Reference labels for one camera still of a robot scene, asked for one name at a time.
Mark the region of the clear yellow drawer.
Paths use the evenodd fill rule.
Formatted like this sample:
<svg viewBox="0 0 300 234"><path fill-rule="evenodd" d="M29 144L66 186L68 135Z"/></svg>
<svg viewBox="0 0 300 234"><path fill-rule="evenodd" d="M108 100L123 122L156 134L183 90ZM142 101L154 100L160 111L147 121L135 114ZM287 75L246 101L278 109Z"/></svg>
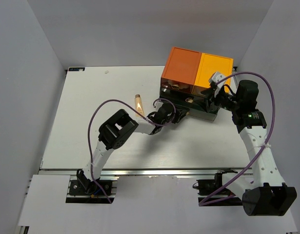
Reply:
<svg viewBox="0 0 300 234"><path fill-rule="evenodd" d="M192 90L192 94L200 97L204 97L206 94L208 87L194 86Z"/></svg>

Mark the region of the clear orange drawer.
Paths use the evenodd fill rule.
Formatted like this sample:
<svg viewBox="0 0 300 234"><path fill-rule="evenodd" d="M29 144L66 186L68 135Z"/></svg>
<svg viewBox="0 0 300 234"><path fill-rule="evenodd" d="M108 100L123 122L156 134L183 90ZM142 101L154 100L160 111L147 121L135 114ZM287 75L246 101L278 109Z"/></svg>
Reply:
<svg viewBox="0 0 300 234"><path fill-rule="evenodd" d="M193 88L192 84L187 84L180 81L175 81L175 80L165 79L165 78L162 78L160 80L160 85L162 88L185 92L185 93L191 93Z"/></svg>

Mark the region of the large beige cosmetic tube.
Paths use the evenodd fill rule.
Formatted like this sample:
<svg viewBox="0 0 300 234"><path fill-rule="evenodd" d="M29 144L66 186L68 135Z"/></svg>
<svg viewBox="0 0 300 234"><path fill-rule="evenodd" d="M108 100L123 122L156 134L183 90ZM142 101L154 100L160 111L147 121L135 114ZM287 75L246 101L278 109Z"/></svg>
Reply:
<svg viewBox="0 0 300 234"><path fill-rule="evenodd" d="M138 114L144 116L144 108L139 94L135 95L135 110L137 111Z"/></svg>

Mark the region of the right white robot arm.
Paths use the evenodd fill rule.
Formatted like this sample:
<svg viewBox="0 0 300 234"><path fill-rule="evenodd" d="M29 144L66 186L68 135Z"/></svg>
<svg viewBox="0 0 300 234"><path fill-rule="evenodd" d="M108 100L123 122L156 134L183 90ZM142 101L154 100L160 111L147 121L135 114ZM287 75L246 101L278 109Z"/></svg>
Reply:
<svg viewBox="0 0 300 234"><path fill-rule="evenodd" d="M215 191L200 201L199 206L216 203L219 200L211 200L212 196L230 191L241 200L248 216L283 216L297 198L297 192L286 185L268 144L273 128L266 128L264 115L256 108L258 84L242 80L232 95L223 86L222 82L211 82L210 100L232 112L250 162L240 173L222 173L214 182Z"/></svg>

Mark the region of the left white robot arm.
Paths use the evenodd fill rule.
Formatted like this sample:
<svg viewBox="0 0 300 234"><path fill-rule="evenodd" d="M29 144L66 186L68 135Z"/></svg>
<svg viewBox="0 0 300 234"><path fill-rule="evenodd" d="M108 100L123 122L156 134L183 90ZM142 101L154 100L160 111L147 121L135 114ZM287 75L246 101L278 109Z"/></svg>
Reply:
<svg viewBox="0 0 300 234"><path fill-rule="evenodd" d="M188 108L175 106L163 98L155 100L153 106L156 110L145 116L144 108L140 102L136 103L134 108L127 105L136 113L135 119L130 117L124 109L115 112L99 127L97 145L93 150L90 132L92 122L97 114L97 111L94 112L87 130L90 161L86 167L77 170L77 181L85 194L98 195L100 192L105 195L110 194L99 182L102 169L110 155L123 146L133 133L155 135L164 126L179 123L189 112Z"/></svg>

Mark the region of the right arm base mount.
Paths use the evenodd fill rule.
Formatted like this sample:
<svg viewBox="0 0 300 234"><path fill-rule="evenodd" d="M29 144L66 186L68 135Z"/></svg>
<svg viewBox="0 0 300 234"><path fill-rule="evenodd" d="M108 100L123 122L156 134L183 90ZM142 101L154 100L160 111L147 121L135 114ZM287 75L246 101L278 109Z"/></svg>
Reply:
<svg viewBox="0 0 300 234"><path fill-rule="evenodd" d="M226 173L232 173L233 175L237 174L238 172L233 169L219 169L215 173L214 177L212 179L198 179L196 182L192 185L192 188L198 191L198 201L201 202L205 197L210 195L212 192L214 192L216 189L221 187L223 185L222 182L222 175ZM226 198L228 196L231 196L233 193L228 190L227 188L224 188L222 191L220 191L218 194L214 195L213 197L209 198L207 202L215 201L216 199ZM242 201L238 197L232 197L230 199L221 200L216 203L207 204L206 206L242 206Z"/></svg>

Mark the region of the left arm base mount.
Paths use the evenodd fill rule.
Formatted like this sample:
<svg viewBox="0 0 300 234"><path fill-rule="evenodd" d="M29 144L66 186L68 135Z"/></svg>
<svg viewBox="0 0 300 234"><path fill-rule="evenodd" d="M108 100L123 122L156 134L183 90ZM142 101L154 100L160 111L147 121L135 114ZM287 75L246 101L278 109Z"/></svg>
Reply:
<svg viewBox="0 0 300 234"><path fill-rule="evenodd" d="M107 176L98 181L108 196L106 197L101 188L95 183L87 192L76 176L71 176L65 202L75 204L111 204L110 201L114 201L117 192L117 180L116 177Z"/></svg>

